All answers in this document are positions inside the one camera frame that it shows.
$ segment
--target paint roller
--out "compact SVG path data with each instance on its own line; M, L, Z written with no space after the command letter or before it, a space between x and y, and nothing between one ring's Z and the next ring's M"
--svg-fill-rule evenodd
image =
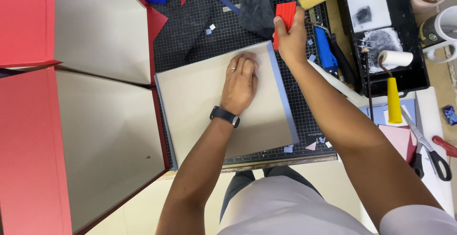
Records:
M410 52L398 52L383 50L379 54L379 67L390 75L387 79L387 106L389 123L402 123L400 97L398 96L397 80L392 72L387 70L384 65L408 66L413 61L413 54Z

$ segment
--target white mug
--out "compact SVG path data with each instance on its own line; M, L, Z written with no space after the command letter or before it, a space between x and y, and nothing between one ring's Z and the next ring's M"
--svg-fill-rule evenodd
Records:
M449 7L422 22L419 36L422 49L431 61L445 63L457 58L457 6ZM446 60L435 57L435 50L447 45L454 47L452 55Z

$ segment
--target black paint tray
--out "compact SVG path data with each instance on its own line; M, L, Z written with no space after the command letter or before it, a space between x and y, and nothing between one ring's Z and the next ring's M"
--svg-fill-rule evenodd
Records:
M368 97L367 75L365 72L365 59L361 50L363 47L361 39L366 32L354 33L349 6L347 0L338 0L341 22L346 36L349 38L352 47L352 55L357 63L359 80L356 82L356 91ZM430 86L424 56L420 45L419 29L414 19L410 0L387 0L387 7L390 12L392 27L398 34L403 46L403 51L411 52L414 56L410 65L392 69L392 74L397 80L398 92L403 92L400 97L406 96L408 92L423 90ZM371 73L372 97L387 95L387 78L385 72Z

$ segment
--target wristwatch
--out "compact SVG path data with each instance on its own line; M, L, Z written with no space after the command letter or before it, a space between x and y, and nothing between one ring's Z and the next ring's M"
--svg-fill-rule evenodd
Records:
M213 117L219 117L220 119L223 119L233 124L233 128L238 127L239 117L230 113L229 111L220 109L218 106L214 106L213 110L211 111L211 115L209 116L209 119L212 120Z

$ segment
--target black cutting mat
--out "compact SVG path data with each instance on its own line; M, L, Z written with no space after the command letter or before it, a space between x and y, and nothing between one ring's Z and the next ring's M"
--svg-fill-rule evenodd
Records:
M229 1L233 4L239 4L240 0ZM284 2L282 0L271 1L274 5ZM168 0L167 5L154 4L153 7L168 17L167 23L154 40L156 73L265 41L264 38L244 30L239 25L238 16L233 11L223 12L225 5L219 0L186 0L183 6L180 5L180 0ZM314 12L317 21L328 27L325 3L315 6ZM210 35L206 35L205 29L208 29L211 24L214 24L216 28ZM312 27L309 25L306 25L306 27L308 40L312 40L313 42L312 45L308 45L307 57L309 58L312 54L318 56ZM335 152L332 148L328 148L325 145L327 141L325 140L325 136L317 126L300 88L278 52L276 52L276 57L300 143L294 145L292 153L284 153L283 147L265 150L227 159L224 161L225 165L291 159L303 156L319 156ZM319 62L317 57L315 63L320 65ZM169 142L166 136L165 140L170 168L173 168ZM318 143L315 151L305 149L305 147L316 141Z

